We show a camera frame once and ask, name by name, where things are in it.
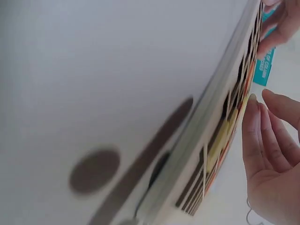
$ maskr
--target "teal tag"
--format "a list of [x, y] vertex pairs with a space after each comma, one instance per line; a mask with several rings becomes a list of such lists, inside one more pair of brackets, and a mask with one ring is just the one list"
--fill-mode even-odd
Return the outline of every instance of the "teal tag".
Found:
[[[262, 21], [264, 22], [270, 15], [273, 14], [275, 10], [272, 10], [270, 13], [263, 13], [262, 15]], [[268, 36], [275, 28], [271, 29], [266, 36]], [[263, 60], [257, 60], [256, 67], [255, 67], [255, 73], [253, 82], [266, 86], [268, 82], [268, 78], [271, 72], [272, 67], [272, 61], [274, 56], [275, 48], [270, 50], [267, 55], [264, 57]]]

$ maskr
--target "white surface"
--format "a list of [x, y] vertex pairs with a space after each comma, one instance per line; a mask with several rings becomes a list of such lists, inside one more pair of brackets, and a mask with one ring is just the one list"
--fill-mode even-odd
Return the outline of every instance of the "white surface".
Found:
[[[163, 121], [200, 97], [245, 3], [2, 1], [0, 224], [87, 224]], [[102, 144], [119, 147], [116, 177], [74, 196], [72, 168]]]
[[[300, 33], [286, 45], [276, 49], [267, 87], [275, 93], [287, 95], [300, 101]], [[258, 101], [263, 102], [261, 92], [264, 87], [252, 84], [250, 93], [255, 93]], [[298, 143], [298, 135], [293, 127], [287, 129]], [[194, 225], [247, 225], [246, 204], [247, 185], [244, 164], [242, 161], [241, 122], [232, 146], [217, 176], [216, 185], [208, 193], [197, 213]], [[252, 224], [264, 222], [252, 212], [249, 220]]]

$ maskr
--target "yellow swatch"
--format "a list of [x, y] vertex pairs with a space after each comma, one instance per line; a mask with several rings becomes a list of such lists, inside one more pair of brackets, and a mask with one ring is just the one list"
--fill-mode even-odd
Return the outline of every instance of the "yellow swatch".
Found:
[[210, 173], [213, 170], [214, 165], [216, 164], [219, 154], [226, 143], [227, 130], [229, 127], [229, 122], [224, 121], [222, 126], [217, 134], [215, 142], [213, 143], [209, 154], [207, 155], [207, 167], [206, 171]]

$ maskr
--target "fingernail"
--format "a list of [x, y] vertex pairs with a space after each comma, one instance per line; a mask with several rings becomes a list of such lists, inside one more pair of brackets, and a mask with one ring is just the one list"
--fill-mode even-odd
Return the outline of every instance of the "fingernail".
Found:
[[273, 93], [274, 94], [274, 92], [273, 91], [271, 91], [271, 90], [269, 90], [269, 89], [264, 89], [264, 90], [262, 90], [262, 91], [269, 91], [269, 92], [271, 92], [271, 93]]
[[271, 90], [269, 90], [269, 89], [264, 89], [264, 90], [262, 90], [262, 92], [268, 92], [268, 93], [270, 93], [270, 94], [274, 94], [274, 92], [271, 91]]
[[264, 53], [258, 53], [258, 54], [257, 54], [257, 58], [258, 58], [259, 60], [263, 60], [264, 56], [265, 56]]
[[254, 93], [252, 93], [250, 96], [249, 96], [249, 100], [251, 101], [256, 101], [256, 95]]
[[264, 1], [264, 3], [265, 3], [267, 6], [274, 5], [276, 2], [277, 2], [277, 0], [265, 0], [265, 1]]

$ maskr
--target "gray circle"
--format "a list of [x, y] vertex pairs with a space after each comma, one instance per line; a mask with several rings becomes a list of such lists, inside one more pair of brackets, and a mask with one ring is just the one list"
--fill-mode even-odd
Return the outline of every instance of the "gray circle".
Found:
[[120, 155], [116, 149], [98, 149], [83, 157], [71, 172], [69, 184], [77, 194], [91, 194], [106, 185], [116, 174]]

